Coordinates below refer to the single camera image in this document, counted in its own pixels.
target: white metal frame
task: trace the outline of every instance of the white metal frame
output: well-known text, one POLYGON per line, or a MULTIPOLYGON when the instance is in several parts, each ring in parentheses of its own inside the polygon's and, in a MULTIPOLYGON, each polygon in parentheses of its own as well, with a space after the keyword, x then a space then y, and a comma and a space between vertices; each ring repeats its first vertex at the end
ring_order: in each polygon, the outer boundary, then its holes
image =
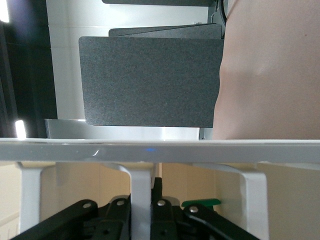
MULTIPOLYGON (((3 138, 0 139, 0 153, 0 161, 14 162, 176 162, 196 165, 263 161, 319 163, 320 140, 108 141, 3 138)), ((255 182, 250 175, 245 180, 250 184, 255 182)))
POLYGON ((236 224, 259 239, 269 239, 268 186, 266 175, 254 167, 234 167, 217 163, 194 163, 196 167, 241 175, 243 218, 236 224))
POLYGON ((131 239, 150 239, 151 189, 155 176, 154 163, 104 163, 130 175, 131 183, 131 239))
POLYGON ((23 233, 40 222, 41 173, 45 168, 54 167, 53 162, 17 162, 21 169, 21 201, 19 232, 23 233))

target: beige wall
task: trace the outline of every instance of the beige wall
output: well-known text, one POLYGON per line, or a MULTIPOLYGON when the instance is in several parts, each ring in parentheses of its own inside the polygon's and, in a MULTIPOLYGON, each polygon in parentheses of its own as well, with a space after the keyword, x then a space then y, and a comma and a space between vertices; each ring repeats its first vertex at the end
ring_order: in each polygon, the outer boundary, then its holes
POLYGON ((162 164, 163 196, 187 200, 215 197, 215 171, 184 164, 162 164))
POLYGON ((12 162, 0 162, 0 239, 18 233, 20 209, 20 170, 12 162))
POLYGON ((42 220, 83 199, 102 207, 115 196, 130 194, 129 175, 100 163, 57 163, 42 172, 41 182, 42 220))
POLYGON ((260 163, 268 180, 271 240, 320 238, 320 170, 260 163))

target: white wall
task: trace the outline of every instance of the white wall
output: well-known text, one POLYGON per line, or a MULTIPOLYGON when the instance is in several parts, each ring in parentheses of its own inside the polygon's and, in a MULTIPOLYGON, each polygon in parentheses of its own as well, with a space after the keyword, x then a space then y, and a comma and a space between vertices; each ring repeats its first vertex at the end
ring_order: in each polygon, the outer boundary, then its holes
POLYGON ((104 4, 47 0, 58 119, 84 119, 78 39, 108 36, 112 28, 207 23, 207 7, 104 4))

